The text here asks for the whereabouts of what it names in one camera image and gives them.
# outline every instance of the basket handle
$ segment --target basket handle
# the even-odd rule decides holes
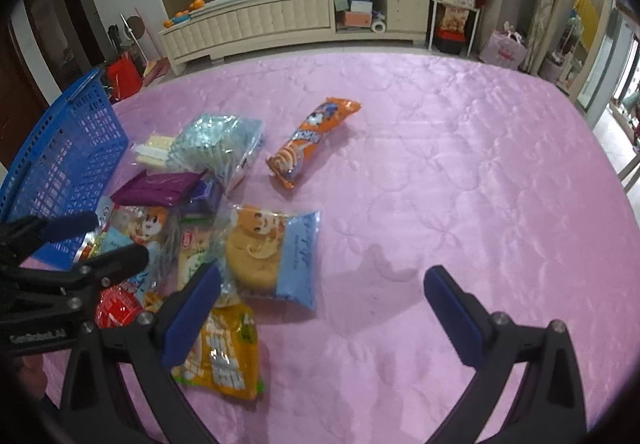
[[[30,169],[31,169],[31,161],[28,160],[27,162],[22,164],[22,167],[18,171],[16,171],[16,173],[14,173],[14,176],[12,177],[14,179],[14,184],[11,186],[11,188],[8,190],[6,194],[4,207],[2,208],[2,211],[0,211],[0,222],[7,221],[9,217],[9,212],[11,212],[11,208],[14,205],[15,197],[18,194],[18,191],[20,191],[20,188],[22,187],[22,183],[24,182],[24,179],[27,177],[27,173],[29,172]]]

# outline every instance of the bed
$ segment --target bed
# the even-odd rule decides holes
[[[222,444],[425,442],[472,377],[423,297],[434,264],[490,312],[567,322],[593,425],[640,349],[640,236],[604,152],[551,84],[455,58],[323,53],[213,68],[116,111],[132,141],[176,134],[202,111],[256,117],[271,154],[327,96],[363,108],[327,139],[300,186],[285,192],[260,161],[232,197],[322,211],[318,310],[255,306],[266,382],[255,405],[184,390],[213,435]],[[131,162],[126,155],[111,191],[136,172]],[[46,358],[55,402],[65,363],[65,352]]]

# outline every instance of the blue and clear bread package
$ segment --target blue and clear bread package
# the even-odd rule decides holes
[[[319,212],[290,215],[251,205],[221,206],[210,255],[223,273],[223,298],[292,300],[314,310],[319,223]]]

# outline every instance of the blue plastic basket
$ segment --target blue plastic basket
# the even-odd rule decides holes
[[[95,211],[129,144],[100,74],[78,79],[40,118],[0,188],[0,222]],[[82,240],[46,244],[34,257],[69,268]]]

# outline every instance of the yellow cloth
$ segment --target yellow cloth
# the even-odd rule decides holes
[[[600,13],[593,7],[591,0],[575,0],[574,9],[576,13],[578,13],[578,16],[580,16],[582,26],[584,27],[582,31],[582,43],[587,49],[590,49],[596,37]]]

